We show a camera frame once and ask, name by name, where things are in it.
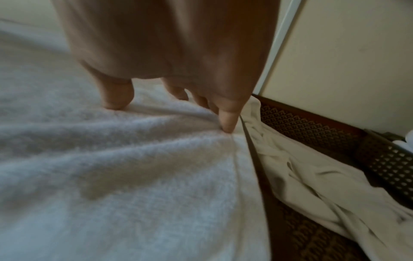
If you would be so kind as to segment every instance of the human hand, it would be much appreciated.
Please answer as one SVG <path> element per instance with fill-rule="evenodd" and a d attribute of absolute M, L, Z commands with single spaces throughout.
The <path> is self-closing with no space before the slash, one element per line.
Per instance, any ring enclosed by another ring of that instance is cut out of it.
<path fill-rule="evenodd" d="M 265 65 L 274 0 L 52 0 L 75 58 L 109 109 L 126 107 L 132 78 L 191 92 L 231 133 Z"/>

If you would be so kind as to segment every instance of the brown basket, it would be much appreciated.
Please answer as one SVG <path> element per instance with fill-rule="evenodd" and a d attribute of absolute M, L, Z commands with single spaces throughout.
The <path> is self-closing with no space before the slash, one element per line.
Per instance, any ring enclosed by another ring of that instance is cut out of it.
<path fill-rule="evenodd" d="M 376 132 L 365 131 L 368 135 L 354 154 L 355 159 L 413 200 L 413 153 Z"/>

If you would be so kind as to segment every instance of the perforated basket side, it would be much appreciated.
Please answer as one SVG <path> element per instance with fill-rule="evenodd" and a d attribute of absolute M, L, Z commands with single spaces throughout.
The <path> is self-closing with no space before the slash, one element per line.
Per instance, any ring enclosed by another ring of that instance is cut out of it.
<path fill-rule="evenodd" d="M 413 200 L 413 154 L 384 137 L 368 135 L 354 154 L 355 159 Z"/>

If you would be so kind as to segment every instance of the white cloth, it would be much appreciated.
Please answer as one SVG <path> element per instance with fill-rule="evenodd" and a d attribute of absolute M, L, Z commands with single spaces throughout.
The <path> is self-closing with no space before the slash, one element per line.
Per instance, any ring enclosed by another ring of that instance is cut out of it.
<path fill-rule="evenodd" d="M 109 111 L 68 55 L 0 36 L 0 260 L 269 260 L 240 122 L 136 83 Z"/>
<path fill-rule="evenodd" d="M 251 98 L 242 118 L 274 194 L 321 225 L 359 243 L 372 261 L 413 260 L 413 211 L 363 172 L 285 137 L 261 122 Z"/>

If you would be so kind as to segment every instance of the fingertip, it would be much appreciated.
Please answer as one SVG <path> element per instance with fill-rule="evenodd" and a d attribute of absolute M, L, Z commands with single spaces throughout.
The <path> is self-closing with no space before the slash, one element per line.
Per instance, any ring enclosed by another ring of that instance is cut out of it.
<path fill-rule="evenodd" d="M 221 123 L 222 130 L 226 133 L 232 133 L 238 123 L 238 118 L 241 112 L 227 112 L 219 110 L 218 118 Z"/>

